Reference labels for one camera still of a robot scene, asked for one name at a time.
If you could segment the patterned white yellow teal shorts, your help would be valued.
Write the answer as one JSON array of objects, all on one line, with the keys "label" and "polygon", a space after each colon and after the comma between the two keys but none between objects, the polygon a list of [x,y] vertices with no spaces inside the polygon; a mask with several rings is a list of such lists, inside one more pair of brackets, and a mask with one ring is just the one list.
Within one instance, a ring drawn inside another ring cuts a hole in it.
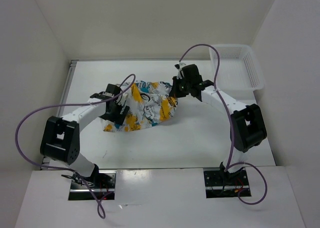
[{"label": "patterned white yellow teal shorts", "polygon": [[105,132],[131,132],[151,128],[171,119],[178,107],[178,99],[170,97],[172,85],[168,82],[137,80],[126,92],[125,105],[129,110],[121,125],[104,121]]}]

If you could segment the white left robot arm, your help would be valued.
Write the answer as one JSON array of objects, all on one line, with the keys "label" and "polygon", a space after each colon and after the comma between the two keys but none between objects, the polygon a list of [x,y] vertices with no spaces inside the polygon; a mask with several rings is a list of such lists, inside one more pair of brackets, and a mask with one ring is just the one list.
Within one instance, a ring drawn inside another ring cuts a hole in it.
[{"label": "white left robot arm", "polygon": [[100,182],[99,167],[80,152],[80,133],[96,118],[122,125],[129,111],[128,93],[119,86],[108,84],[105,91],[90,96],[87,103],[62,117],[48,118],[40,146],[40,153],[64,163],[82,176],[89,188]]}]

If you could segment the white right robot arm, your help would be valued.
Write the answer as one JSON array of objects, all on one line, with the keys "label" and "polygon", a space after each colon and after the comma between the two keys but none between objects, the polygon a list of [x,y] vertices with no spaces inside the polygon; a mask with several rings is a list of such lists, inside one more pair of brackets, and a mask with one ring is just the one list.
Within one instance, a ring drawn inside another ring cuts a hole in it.
[{"label": "white right robot arm", "polygon": [[266,139],[267,131],[260,107],[245,104],[218,89],[214,82],[203,80],[195,64],[175,65],[178,74],[172,78],[170,96],[182,98],[188,95],[227,114],[230,122],[231,150],[222,162],[220,181],[230,185],[237,179],[237,171],[246,160],[246,153]]}]

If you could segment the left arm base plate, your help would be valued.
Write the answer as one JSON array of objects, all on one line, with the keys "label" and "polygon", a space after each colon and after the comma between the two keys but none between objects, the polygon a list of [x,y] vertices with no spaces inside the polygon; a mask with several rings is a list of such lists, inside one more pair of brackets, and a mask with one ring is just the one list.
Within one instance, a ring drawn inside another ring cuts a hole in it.
[{"label": "left arm base plate", "polygon": [[[94,185],[91,182],[87,182],[88,186],[91,188],[92,192],[96,195],[96,197],[99,200],[114,200],[117,171],[100,170],[100,174],[102,174],[103,176],[102,182],[100,182],[98,185]],[[76,177],[75,175],[63,175],[63,177],[71,180],[68,196],[69,201],[94,200],[88,188],[78,177]]]}]

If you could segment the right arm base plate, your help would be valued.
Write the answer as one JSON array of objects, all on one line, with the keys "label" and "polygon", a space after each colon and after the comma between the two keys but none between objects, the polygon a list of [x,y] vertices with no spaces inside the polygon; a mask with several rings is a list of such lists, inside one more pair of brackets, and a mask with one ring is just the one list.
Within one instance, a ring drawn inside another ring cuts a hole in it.
[{"label": "right arm base plate", "polygon": [[245,169],[232,178],[223,178],[219,168],[204,169],[204,185],[207,199],[251,197],[249,180]]}]

